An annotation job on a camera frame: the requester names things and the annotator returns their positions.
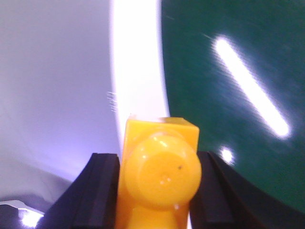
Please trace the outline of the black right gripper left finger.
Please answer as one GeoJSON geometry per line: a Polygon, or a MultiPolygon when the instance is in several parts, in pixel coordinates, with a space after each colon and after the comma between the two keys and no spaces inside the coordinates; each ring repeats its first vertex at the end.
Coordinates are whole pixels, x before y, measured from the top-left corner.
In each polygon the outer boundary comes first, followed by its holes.
{"type": "Polygon", "coordinates": [[[38,222],[40,229],[112,229],[119,158],[93,153],[79,176],[38,222]]]}

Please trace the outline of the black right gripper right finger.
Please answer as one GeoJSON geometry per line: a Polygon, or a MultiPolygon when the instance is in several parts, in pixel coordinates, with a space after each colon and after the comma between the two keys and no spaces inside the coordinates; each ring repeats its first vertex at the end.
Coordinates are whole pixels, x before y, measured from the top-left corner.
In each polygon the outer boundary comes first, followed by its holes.
{"type": "Polygon", "coordinates": [[[303,229],[304,213],[260,190],[213,152],[197,153],[199,189],[190,203],[194,229],[303,229]]]}

